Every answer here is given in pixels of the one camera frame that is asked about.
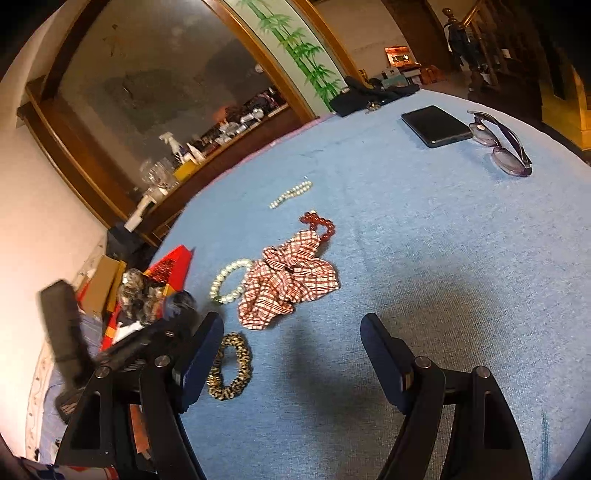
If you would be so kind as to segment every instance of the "bottle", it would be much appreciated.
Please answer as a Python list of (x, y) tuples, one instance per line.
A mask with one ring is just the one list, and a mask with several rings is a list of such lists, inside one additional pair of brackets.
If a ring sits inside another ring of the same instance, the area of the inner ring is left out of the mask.
[(195, 163), (199, 164), (205, 160), (205, 156), (199, 150), (197, 150), (197, 148), (192, 146), (190, 143), (187, 143), (187, 147), (189, 148), (191, 155), (193, 155)]
[(173, 151), (173, 155), (182, 164), (188, 162), (189, 160), (197, 163), (197, 160), (195, 160), (189, 151), (174, 139), (172, 133), (163, 133), (159, 138), (170, 146), (171, 150)]

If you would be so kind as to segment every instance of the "red bead bracelet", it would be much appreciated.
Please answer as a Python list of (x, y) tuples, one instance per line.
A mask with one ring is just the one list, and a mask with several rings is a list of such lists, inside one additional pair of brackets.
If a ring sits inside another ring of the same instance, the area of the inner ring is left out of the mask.
[(326, 242), (331, 236), (335, 234), (335, 225), (326, 218), (319, 217), (316, 212), (306, 212), (300, 217), (301, 223), (309, 223), (310, 230), (316, 231), (319, 225), (326, 227), (326, 232), (320, 236), (321, 242)]

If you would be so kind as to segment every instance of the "glass cabinet door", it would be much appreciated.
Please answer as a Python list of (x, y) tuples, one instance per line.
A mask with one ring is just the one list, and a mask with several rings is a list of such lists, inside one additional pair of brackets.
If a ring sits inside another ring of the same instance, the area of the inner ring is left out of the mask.
[(271, 82), (202, 0), (111, 0), (80, 43), (61, 97), (140, 190), (140, 166), (170, 158)]

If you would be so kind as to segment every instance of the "leopard print scrunchie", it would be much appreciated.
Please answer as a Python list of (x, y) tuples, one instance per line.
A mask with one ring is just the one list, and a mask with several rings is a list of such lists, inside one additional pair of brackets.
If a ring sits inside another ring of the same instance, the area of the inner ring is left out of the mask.
[[(236, 349), (238, 361), (238, 376), (232, 380), (228, 387), (224, 387), (222, 379), (223, 351), (227, 346)], [(224, 401), (234, 398), (242, 393), (251, 379), (251, 353), (248, 351), (246, 341), (240, 333), (228, 333), (222, 338), (222, 344), (213, 361), (212, 369), (207, 376), (207, 391), (216, 400)]]

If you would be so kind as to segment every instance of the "red plaid scrunchie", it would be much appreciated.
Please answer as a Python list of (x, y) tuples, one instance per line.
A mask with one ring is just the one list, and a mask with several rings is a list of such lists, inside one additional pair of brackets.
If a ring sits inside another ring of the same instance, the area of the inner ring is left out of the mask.
[(238, 320), (250, 330), (262, 330), (293, 304), (312, 301), (339, 288), (334, 267), (316, 258), (320, 238), (304, 230), (280, 247), (266, 247), (246, 276), (238, 304)]

